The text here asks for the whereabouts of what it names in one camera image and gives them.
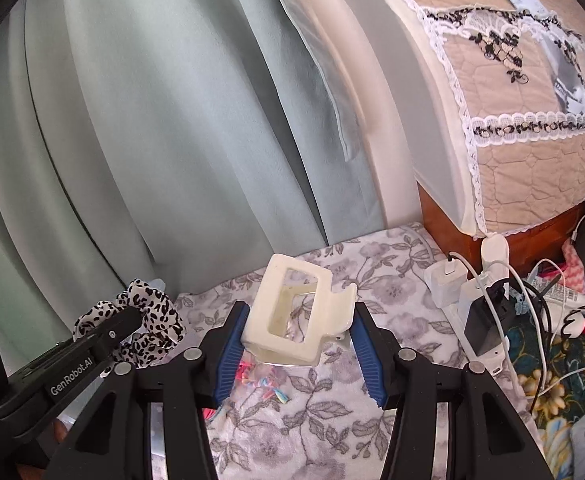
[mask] sheer white curtain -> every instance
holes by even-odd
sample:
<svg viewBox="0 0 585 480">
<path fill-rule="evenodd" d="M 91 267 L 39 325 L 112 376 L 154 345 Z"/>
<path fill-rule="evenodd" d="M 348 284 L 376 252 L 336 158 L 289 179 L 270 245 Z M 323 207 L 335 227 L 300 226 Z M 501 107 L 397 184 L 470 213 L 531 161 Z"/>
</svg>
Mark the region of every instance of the sheer white curtain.
<svg viewBox="0 0 585 480">
<path fill-rule="evenodd" d="M 201 292 L 383 227 L 279 0 L 21 0 L 0 28 L 0 214 L 70 325 L 135 277 Z"/>
</svg>

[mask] hand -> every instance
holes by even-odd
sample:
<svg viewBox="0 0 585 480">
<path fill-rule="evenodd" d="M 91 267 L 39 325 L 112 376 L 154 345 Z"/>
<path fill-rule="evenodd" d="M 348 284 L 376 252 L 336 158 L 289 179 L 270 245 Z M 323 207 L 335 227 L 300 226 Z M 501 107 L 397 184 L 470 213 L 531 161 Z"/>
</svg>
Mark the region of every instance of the hand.
<svg viewBox="0 0 585 480">
<path fill-rule="evenodd" d="M 61 443 L 68 434 L 66 426 L 64 426 L 63 422 L 58 419 L 55 419 L 52 423 L 52 432 L 54 433 L 55 440 L 59 443 Z M 42 477 L 44 476 L 43 469 L 29 465 L 17 464 L 16 470 L 19 472 L 19 476 L 21 476 L 22 480 L 42 480 Z"/>
</svg>

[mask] pink fabric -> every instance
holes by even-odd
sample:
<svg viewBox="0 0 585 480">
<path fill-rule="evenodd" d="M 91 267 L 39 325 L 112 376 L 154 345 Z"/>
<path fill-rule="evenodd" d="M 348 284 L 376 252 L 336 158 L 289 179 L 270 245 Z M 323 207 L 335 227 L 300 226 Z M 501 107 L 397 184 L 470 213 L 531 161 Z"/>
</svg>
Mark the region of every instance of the pink fabric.
<svg viewBox="0 0 585 480">
<path fill-rule="evenodd" d="M 567 288 L 575 290 L 576 292 L 585 294 L 585 271 L 583 270 L 583 263 L 581 262 L 581 258 L 579 258 L 579 254 L 576 253 L 576 249 L 572 245 L 570 238 L 563 242 L 561 251 L 565 258 L 565 268 L 563 268 L 563 266 L 559 267 L 563 270 L 565 283 L 562 283 L 561 281 L 559 281 L 559 283 Z M 557 274 L 558 272 L 555 270 L 554 272 L 547 273 L 544 277 L 552 279 Z"/>
</svg>

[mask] blue gripper pad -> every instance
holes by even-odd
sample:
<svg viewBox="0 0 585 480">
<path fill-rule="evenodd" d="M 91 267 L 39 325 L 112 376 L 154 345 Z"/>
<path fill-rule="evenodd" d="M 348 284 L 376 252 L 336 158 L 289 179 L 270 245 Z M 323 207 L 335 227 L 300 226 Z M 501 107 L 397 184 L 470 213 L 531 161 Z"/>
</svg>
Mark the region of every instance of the blue gripper pad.
<svg viewBox="0 0 585 480">
<path fill-rule="evenodd" d="M 380 408 L 383 408 L 387 401 L 387 393 L 386 388 L 383 386 L 381 361 L 377 356 L 377 352 L 374 351 L 374 346 L 363 320 L 356 311 L 350 327 L 350 337 L 363 373 L 363 380 L 368 388 L 368 395 L 377 401 L 377 405 Z"/>
<path fill-rule="evenodd" d="M 241 356 L 244 354 L 244 346 L 241 343 L 241 334 L 244 331 L 250 308 L 244 304 L 241 314 L 226 341 L 226 345 L 221 352 L 219 365 L 217 366 L 217 384 L 213 393 L 215 402 L 220 406 L 221 403 L 230 396 L 232 386 L 235 383 L 235 375 Z"/>
</svg>

